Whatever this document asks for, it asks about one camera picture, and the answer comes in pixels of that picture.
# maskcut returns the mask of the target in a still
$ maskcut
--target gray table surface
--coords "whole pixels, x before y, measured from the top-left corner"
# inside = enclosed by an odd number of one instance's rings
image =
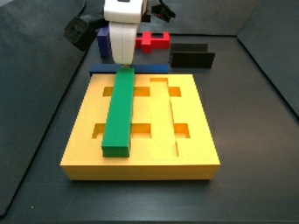
[[[69,181],[58,166],[96,43],[74,75],[2,223],[82,221],[299,221],[297,117],[236,38],[172,36],[207,43],[212,69],[193,74],[221,167],[212,181]],[[166,50],[134,53],[136,64],[168,61]]]

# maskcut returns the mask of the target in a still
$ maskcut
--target green rectangular block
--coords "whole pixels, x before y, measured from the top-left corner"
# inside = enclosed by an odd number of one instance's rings
[[[130,121],[134,93],[134,69],[118,68],[109,102],[105,132],[101,142],[102,157],[128,158]]]

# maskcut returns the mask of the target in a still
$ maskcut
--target puzzle board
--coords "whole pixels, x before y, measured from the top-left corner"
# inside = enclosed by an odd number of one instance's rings
[[[90,77],[60,161],[69,179],[212,179],[220,161],[190,74],[134,76],[129,157],[102,157],[114,77]]]

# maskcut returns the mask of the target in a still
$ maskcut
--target black block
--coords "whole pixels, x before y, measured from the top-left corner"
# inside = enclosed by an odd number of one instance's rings
[[[170,66],[211,68],[213,58],[213,52],[173,52]]]

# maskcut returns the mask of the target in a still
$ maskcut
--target red cross-shaped block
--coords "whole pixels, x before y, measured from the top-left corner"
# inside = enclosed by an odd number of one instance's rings
[[[142,32],[142,37],[134,39],[134,48],[141,48],[142,53],[150,53],[153,49],[168,49],[170,45],[169,32],[162,33],[161,38],[152,38],[149,31]]]

